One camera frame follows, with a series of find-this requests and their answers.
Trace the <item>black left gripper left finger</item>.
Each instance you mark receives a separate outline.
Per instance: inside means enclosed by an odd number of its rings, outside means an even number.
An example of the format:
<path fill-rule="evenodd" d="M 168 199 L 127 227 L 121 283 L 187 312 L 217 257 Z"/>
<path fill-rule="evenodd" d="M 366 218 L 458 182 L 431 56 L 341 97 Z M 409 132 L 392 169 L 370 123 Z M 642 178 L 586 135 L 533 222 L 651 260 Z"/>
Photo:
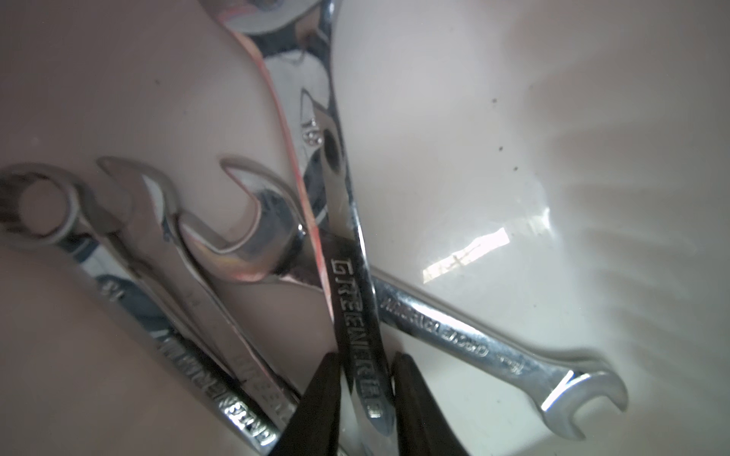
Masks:
<path fill-rule="evenodd" d="M 340 450 L 340 357 L 319 363 L 295 414 L 270 455 L 335 456 Z"/>

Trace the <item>chrome Greenfield combination wrench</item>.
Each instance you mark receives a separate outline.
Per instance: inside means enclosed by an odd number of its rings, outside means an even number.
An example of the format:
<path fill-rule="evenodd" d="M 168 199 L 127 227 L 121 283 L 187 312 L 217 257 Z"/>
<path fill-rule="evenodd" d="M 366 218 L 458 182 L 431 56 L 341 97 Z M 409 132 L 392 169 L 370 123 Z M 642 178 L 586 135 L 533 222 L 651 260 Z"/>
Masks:
<path fill-rule="evenodd" d="M 397 434 L 376 292 L 333 82 L 338 1 L 205 1 L 259 67 L 281 120 L 361 429 Z"/>

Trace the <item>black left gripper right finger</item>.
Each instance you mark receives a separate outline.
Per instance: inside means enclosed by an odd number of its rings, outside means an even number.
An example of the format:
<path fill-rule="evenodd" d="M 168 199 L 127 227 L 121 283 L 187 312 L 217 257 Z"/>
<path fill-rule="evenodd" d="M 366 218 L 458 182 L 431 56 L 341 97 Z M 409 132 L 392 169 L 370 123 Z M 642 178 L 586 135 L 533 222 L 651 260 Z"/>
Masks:
<path fill-rule="evenodd" d="M 393 378 L 399 454 L 468 455 L 410 355 L 395 354 Z"/>

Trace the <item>white plastic storage box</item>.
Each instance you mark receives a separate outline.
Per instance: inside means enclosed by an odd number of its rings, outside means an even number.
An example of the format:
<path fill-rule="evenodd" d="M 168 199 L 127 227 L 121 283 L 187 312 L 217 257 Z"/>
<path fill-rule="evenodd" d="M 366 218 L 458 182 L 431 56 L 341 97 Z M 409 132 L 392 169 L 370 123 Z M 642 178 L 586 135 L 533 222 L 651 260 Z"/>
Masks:
<path fill-rule="evenodd" d="M 585 440 L 385 328 L 473 455 L 729 451 L 729 5 L 347 1 L 336 96 L 374 266 L 534 351 L 604 357 L 629 392 Z M 139 160 L 228 238 L 247 157 L 292 181 L 254 62 L 195 1 L 5 1 L 1 161 L 53 163 L 115 211 Z"/>

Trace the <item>chrome 18mm combination wrench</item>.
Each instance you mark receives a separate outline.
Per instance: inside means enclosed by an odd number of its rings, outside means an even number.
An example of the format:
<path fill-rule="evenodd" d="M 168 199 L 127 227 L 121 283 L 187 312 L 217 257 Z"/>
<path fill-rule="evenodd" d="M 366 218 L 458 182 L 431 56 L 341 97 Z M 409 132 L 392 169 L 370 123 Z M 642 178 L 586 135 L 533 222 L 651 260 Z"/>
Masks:
<path fill-rule="evenodd" d="M 312 243 L 293 192 L 254 161 L 225 159 L 221 167 L 253 201 L 256 218 L 242 239 L 228 241 L 182 211 L 179 230 L 195 260 L 209 275 L 229 283 L 289 283 L 320 290 Z M 584 439 L 573 416 L 594 398 L 606 397 L 619 410 L 627 409 L 627 386 L 604 360 L 538 355 L 378 269 L 372 275 L 382 323 L 519 389 L 554 434 Z"/>

